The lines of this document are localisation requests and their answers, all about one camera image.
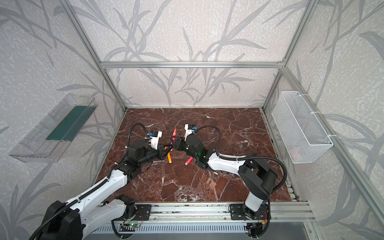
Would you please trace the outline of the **pink red marker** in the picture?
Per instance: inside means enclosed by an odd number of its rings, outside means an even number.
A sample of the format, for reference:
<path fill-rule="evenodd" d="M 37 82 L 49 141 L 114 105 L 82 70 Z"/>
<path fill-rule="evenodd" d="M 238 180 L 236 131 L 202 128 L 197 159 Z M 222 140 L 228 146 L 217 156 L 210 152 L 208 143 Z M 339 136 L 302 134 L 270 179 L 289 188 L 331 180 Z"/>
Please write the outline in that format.
<path fill-rule="evenodd" d="M 185 165 L 189 165 L 192 161 L 194 160 L 193 157 L 190 157 L 186 162 L 185 162 Z"/>

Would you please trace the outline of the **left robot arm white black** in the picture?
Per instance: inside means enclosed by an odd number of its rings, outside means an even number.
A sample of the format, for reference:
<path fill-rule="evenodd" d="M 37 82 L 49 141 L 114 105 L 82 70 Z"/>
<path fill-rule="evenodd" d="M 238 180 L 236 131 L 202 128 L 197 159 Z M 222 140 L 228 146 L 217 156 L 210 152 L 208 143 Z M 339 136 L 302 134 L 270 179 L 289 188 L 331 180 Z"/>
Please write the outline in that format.
<path fill-rule="evenodd" d="M 155 140 L 132 142 L 106 177 L 66 202 L 51 204 L 30 239 L 82 240 L 107 222 L 132 218 L 136 214 L 135 201 L 127 196 L 120 196 L 102 207 L 98 205 L 138 176 L 143 165 L 166 158 L 172 147 Z"/>

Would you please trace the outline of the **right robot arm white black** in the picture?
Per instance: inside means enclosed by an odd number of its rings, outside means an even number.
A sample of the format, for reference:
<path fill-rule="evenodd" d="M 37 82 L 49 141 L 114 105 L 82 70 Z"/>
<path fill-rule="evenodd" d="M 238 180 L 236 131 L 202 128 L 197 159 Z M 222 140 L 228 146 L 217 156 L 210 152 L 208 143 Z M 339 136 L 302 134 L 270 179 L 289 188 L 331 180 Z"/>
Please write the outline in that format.
<path fill-rule="evenodd" d="M 249 190 L 241 216 L 250 220 L 271 219 L 270 198 L 287 180 L 284 163 L 269 156 L 229 156 L 207 150 L 195 134 L 172 137 L 175 150 L 185 152 L 203 170 L 223 171 L 239 176 Z"/>

